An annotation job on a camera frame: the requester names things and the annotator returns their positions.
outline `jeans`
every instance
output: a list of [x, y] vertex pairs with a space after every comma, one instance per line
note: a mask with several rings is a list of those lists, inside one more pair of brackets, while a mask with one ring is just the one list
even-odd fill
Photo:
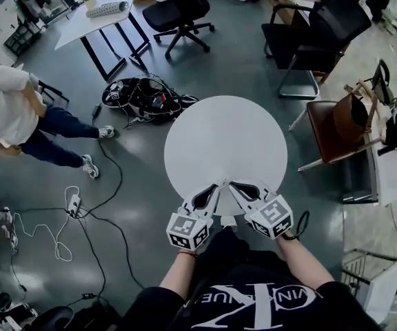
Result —
[[43, 132], [60, 134], [68, 138], [99, 138], [99, 129], [80, 122], [67, 110], [51, 105], [47, 106], [47, 112], [44, 118], [39, 118], [38, 126], [32, 136], [20, 145], [22, 152], [40, 161], [73, 168], [79, 168], [83, 165], [82, 157], [49, 140]]

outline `office desk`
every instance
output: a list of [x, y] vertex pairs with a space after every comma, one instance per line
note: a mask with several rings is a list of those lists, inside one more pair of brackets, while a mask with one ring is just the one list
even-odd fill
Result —
[[[144, 49], [144, 47], [150, 44], [150, 40], [148, 39], [148, 37], [146, 36], [140, 25], [137, 23], [136, 19], [132, 16], [130, 12], [133, 0], [97, 0], [97, 5], [99, 6], [102, 5], [103, 3], [110, 3], [116, 1], [127, 1], [128, 9], [126, 11], [117, 14], [109, 14], [107, 16], [95, 17], [93, 19], [89, 19], [86, 17], [85, 13], [87, 12], [87, 7], [85, 5], [79, 6], [74, 12], [70, 22], [64, 28], [61, 34], [61, 38], [58, 40], [58, 43], [54, 48], [55, 50], [59, 49], [60, 47], [63, 47], [65, 44], [69, 44], [76, 39], [80, 39], [83, 46], [90, 55], [91, 59], [93, 60], [94, 64], [96, 65], [97, 70], [99, 70], [103, 79], [106, 81], [109, 78], [111, 78], [111, 76], [114, 73], [116, 73], [117, 70], [120, 69], [126, 63], [125, 58], [121, 57], [119, 54], [117, 54], [114, 51], [114, 48], [112, 47], [111, 43], [108, 41], [107, 37], [102, 31], [102, 28], [113, 24], [119, 31], [123, 40], [125, 40], [125, 42], [127, 43], [128, 48], [131, 49], [132, 54], [130, 56], [130, 59], [136, 62], [144, 71], [147, 71], [147, 68], [143, 63], [142, 59], [140, 58], [139, 53]], [[134, 28], [136, 28], [137, 32], [140, 34], [140, 36], [143, 39], [143, 43], [138, 48], [134, 48], [131, 41], [128, 39], [125, 32], [123, 31], [122, 27], [119, 25], [119, 22], [126, 19], [130, 20]], [[97, 58], [96, 53], [94, 52], [93, 48], [90, 45], [90, 42], [86, 37], [88, 34], [96, 32], [97, 30], [101, 33], [102, 37], [105, 39], [105, 42], [107, 43], [108, 47], [111, 49], [113, 54], [116, 55], [116, 57], [120, 58], [119, 62], [109, 72], [106, 72], [105, 69], [103, 68], [101, 62]]]

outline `power strip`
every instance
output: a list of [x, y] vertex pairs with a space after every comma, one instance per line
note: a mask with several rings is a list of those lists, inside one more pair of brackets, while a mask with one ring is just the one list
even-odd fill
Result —
[[77, 218], [79, 205], [81, 204], [81, 198], [79, 195], [74, 194], [68, 204], [67, 212], [72, 218]]

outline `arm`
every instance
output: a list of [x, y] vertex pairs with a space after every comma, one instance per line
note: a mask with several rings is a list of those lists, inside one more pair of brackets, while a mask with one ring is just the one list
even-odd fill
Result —
[[33, 84], [30, 81], [27, 81], [26, 86], [21, 93], [28, 100], [28, 103], [33, 108], [36, 115], [38, 117], [44, 118], [47, 106], [39, 101], [38, 97], [36, 96], [36, 92], [34, 91]]
[[325, 267], [298, 240], [285, 240], [280, 236], [276, 242], [290, 272], [307, 287], [316, 290], [323, 284], [334, 281]]
[[2, 154], [9, 154], [12, 156], [16, 156], [19, 153], [21, 153], [21, 147], [19, 146], [10, 146], [9, 148], [5, 148], [3, 145], [0, 143], [0, 153]]
[[183, 300], [186, 300], [195, 263], [195, 257], [189, 254], [177, 254], [176, 260], [160, 286], [177, 293]]

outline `chair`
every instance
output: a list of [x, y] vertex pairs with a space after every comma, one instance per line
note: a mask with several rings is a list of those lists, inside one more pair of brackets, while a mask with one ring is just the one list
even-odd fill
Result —
[[379, 61], [373, 77], [364, 80], [364, 82], [368, 81], [371, 81], [371, 89], [375, 92], [379, 101], [385, 106], [391, 106], [394, 96], [389, 88], [390, 71], [385, 61], [382, 59]]
[[[358, 97], [355, 97], [357, 90], [361, 88], [372, 100], [368, 115], [365, 106]], [[355, 90], [348, 86], [346, 86], [346, 89], [349, 91], [349, 95], [339, 102], [308, 102], [306, 109], [290, 126], [289, 131], [292, 131], [296, 124], [308, 114], [321, 154], [319, 160], [300, 167], [299, 172], [319, 166], [322, 163], [336, 163], [381, 141], [381, 138], [378, 138], [365, 143], [363, 139], [363, 135], [371, 131], [371, 121], [378, 102], [376, 96], [362, 81], [359, 81], [359, 86]]]
[[[276, 13], [282, 8], [310, 11], [310, 26], [274, 23]], [[370, 26], [371, 21], [364, 10], [352, 0], [323, 0], [313, 8], [276, 5], [270, 23], [261, 27], [266, 38], [266, 57], [274, 58], [278, 69], [286, 69], [278, 86], [279, 97], [313, 100], [319, 88], [312, 71], [330, 73], [347, 45]], [[285, 80], [292, 70], [308, 72], [315, 95], [282, 93]]]
[[55, 93], [58, 97], [61, 97], [64, 101], [70, 102], [70, 100], [63, 96], [62, 92], [60, 90], [57, 90], [56, 88], [53, 88], [52, 86], [47, 85], [46, 83], [42, 82], [41, 80], [39, 80], [39, 93], [43, 94], [45, 93], [47, 96], [49, 96], [51, 98], [52, 101], [54, 101], [54, 97], [52, 97], [50, 95], [49, 92], [47, 92], [47, 90], [52, 91], [53, 93]]
[[197, 34], [198, 29], [204, 27], [214, 31], [215, 27], [211, 23], [194, 24], [195, 20], [204, 17], [209, 10], [207, 0], [157, 0], [154, 5], [143, 10], [143, 17], [151, 28], [161, 32], [154, 35], [157, 43], [160, 42], [160, 37], [175, 34], [165, 53], [165, 58], [171, 59], [170, 51], [180, 37], [188, 37], [200, 44], [205, 52], [210, 51], [209, 46], [190, 32], [193, 30]]

